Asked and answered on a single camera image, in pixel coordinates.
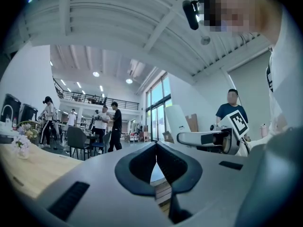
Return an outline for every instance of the blue t-shirt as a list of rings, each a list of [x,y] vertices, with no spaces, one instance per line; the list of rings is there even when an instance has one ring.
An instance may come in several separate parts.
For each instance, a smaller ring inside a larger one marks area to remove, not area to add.
[[[230,104],[222,104],[219,107],[216,116],[223,119],[226,115],[231,114],[232,112],[235,112],[236,110],[239,110],[239,112],[242,114],[243,118],[245,119],[246,123],[248,123],[246,112],[245,112],[244,108],[240,105],[234,107],[234,106],[231,106]]]

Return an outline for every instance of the glass wall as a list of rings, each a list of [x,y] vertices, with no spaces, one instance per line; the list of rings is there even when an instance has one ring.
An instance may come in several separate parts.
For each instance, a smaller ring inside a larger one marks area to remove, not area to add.
[[[171,105],[167,74],[161,77],[146,93],[146,123],[152,140],[164,140],[163,133],[170,131],[164,108]]]

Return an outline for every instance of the black pants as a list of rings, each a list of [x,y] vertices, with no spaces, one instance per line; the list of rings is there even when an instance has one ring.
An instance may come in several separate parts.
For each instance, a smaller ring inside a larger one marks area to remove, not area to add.
[[[114,146],[116,150],[122,149],[120,138],[121,138],[121,131],[113,130],[109,142],[108,152],[112,152],[114,150]]]
[[[95,133],[99,135],[99,143],[103,143],[103,136],[105,135],[105,130],[95,128]]]
[[[40,144],[43,144],[44,136],[46,136],[46,143],[49,145],[49,139],[51,136],[49,132],[49,127],[51,127],[51,129],[53,128],[53,123],[51,120],[46,121],[45,125],[42,128]]]

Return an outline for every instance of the black chair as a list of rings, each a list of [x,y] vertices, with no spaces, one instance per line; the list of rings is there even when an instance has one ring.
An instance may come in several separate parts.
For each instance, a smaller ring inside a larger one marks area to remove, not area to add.
[[[107,152],[107,146],[109,144],[111,133],[112,133],[112,131],[108,132],[106,135],[103,136],[103,143],[95,142],[95,143],[91,144],[92,147],[95,148],[95,150],[94,150],[94,156],[97,153],[97,147],[102,150],[102,154],[104,153],[104,147],[105,147],[105,153]]]
[[[78,156],[78,149],[84,151],[84,160],[85,160],[85,150],[87,149],[87,158],[89,158],[89,145],[85,146],[86,141],[86,134],[82,131],[82,129],[70,126],[67,130],[67,145],[70,147],[70,157],[71,157],[71,148],[75,148],[77,150],[77,159],[79,160]]]

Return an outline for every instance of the man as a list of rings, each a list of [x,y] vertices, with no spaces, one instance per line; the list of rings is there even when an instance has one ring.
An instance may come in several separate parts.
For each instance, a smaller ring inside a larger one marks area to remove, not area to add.
[[[110,117],[110,119],[114,122],[108,152],[112,152],[114,150],[114,146],[115,146],[116,150],[122,149],[122,145],[120,143],[121,132],[122,132],[121,111],[120,111],[120,109],[118,109],[117,102],[113,102],[111,106],[112,106],[112,109],[115,111],[115,115],[112,116],[112,115],[110,115],[110,113],[107,113],[107,115]]]
[[[239,112],[242,114],[243,118],[245,119],[246,123],[248,123],[246,112],[242,106],[237,105],[237,100],[238,100],[238,91],[236,89],[230,89],[227,94],[228,103],[221,105],[216,114],[217,123],[220,122],[221,119],[224,118],[226,115],[231,114],[236,110],[239,110]]]
[[[103,136],[109,122],[109,116],[107,115],[107,107],[103,106],[102,113],[95,116],[95,133],[99,135],[99,143],[103,143]]]
[[[222,30],[243,33],[257,32],[265,36],[273,45],[269,67],[272,90],[269,90],[271,124],[268,135],[260,140],[248,143],[249,148],[266,144],[271,137],[284,132],[292,126],[287,121],[274,97],[282,82],[293,75],[302,77],[298,72],[303,60],[303,38],[300,29],[286,8],[277,0],[205,0],[210,1],[209,11],[215,24],[221,23]],[[283,95],[290,101],[290,94]],[[243,144],[237,153],[247,156]]]
[[[75,115],[74,109],[71,110],[71,113],[67,116],[67,118],[68,118],[68,122],[67,122],[68,127],[74,126],[75,120],[76,120],[76,115]]]

